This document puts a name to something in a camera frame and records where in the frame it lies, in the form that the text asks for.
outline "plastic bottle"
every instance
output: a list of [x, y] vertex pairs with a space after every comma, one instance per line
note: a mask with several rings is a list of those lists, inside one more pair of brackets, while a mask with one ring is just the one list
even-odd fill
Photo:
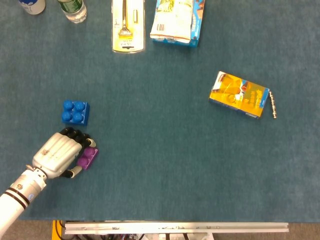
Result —
[[82, 23], [87, 18], [87, 8], [83, 0], [58, 0], [61, 9], [71, 22]]
[[23, 9], [31, 15], [41, 13], [46, 8], [45, 0], [18, 0]]

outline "label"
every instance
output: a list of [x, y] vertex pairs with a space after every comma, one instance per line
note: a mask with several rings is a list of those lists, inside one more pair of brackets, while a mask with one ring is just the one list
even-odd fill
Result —
[[45, 7], [45, 0], [18, 0], [24, 10], [32, 15], [41, 13]]
[[83, 0], [70, 0], [70, 1], [61, 1], [58, 0], [63, 11], [69, 14], [73, 14], [79, 11], [82, 7]]
[[30, 195], [28, 196], [28, 199], [31, 201], [34, 197], [35, 197], [34, 194], [30, 194]]
[[19, 2], [21, 4], [25, 4], [25, 5], [28, 5], [28, 6], [31, 6], [33, 4], [35, 4], [38, 0], [19, 0]]

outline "blue lego block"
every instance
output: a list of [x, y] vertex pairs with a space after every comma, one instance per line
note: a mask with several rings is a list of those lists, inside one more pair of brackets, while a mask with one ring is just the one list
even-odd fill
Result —
[[62, 122], [86, 126], [89, 118], [90, 106], [86, 101], [70, 101], [63, 103]]

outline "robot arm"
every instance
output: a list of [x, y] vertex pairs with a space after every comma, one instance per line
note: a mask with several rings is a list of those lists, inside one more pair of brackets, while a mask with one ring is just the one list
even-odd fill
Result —
[[95, 147], [89, 135], [72, 127], [56, 132], [34, 155], [32, 166], [0, 197], [0, 239], [36, 196], [46, 187], [47, 179], [57, 177], [73, 178], [81, 170], [69, 165], [86, 147]]

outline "yellow box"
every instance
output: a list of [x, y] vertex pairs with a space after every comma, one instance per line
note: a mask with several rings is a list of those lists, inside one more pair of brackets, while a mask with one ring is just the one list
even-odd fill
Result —
[[220, 71], [212, 87], [209, 101], [259, 118], [268, 95], [269, 88]]

